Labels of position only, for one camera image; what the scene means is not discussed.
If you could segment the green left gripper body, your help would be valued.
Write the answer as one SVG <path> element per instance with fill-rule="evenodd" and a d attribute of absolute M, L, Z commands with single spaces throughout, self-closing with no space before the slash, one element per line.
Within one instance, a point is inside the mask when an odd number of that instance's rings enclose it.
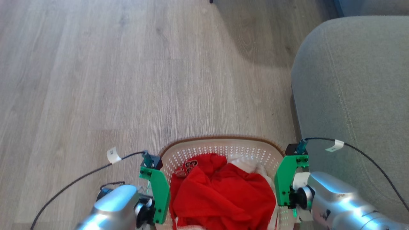
<path fill-rule="evenodd" d="M 166 176 L 160 170 L 142 166 L 139 177 L 150 182 L 153 200 L 155 201 L 154 224 L 163 224 L 170 204 L 170 186 Z"/>

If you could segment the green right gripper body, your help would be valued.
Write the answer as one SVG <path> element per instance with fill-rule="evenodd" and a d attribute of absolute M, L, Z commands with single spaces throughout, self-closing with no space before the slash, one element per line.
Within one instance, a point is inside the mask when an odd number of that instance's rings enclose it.
<path fill-rule="evenodd" d="M 296 207 L 299 195 L 297 195 L 296 190 L 293 189 L 292 183 L 297 169 L 308 167 L 308 161 L 309 156 L 307 154 L 290 155 L 283 158 L 274 177 L 278 206 L 287 208 Z"/>

